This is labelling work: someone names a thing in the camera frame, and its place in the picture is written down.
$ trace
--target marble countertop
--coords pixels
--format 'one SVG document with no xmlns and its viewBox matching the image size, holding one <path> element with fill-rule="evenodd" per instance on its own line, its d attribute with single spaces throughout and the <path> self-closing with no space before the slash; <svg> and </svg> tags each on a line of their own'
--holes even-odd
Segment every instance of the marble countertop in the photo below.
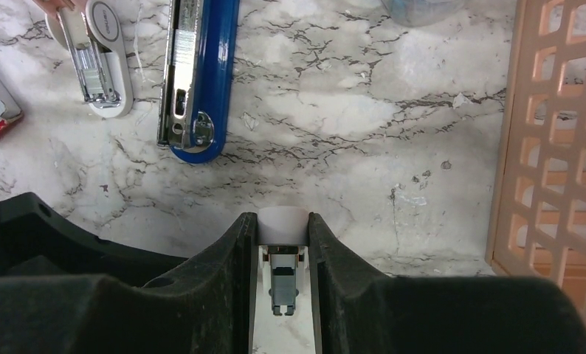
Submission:
<svg viewBox="0 0 586 354">
<path fill-rule="evenodd" d="M 155 141 L 168 1 L 108 3 L 136 97 L 119 119 L 81 104 L 32 1 L 0 1 L 0 78 L 26 112 L 0 140 L 0 200 L 33 191 L 101 238 L 181 256 L 241 212 L 295 205 L 387 273 L 490 272 L 514 1 L 413 29 L 379 0 L 241 0 L 227 144 L 199 166 Z"/>
</svg>

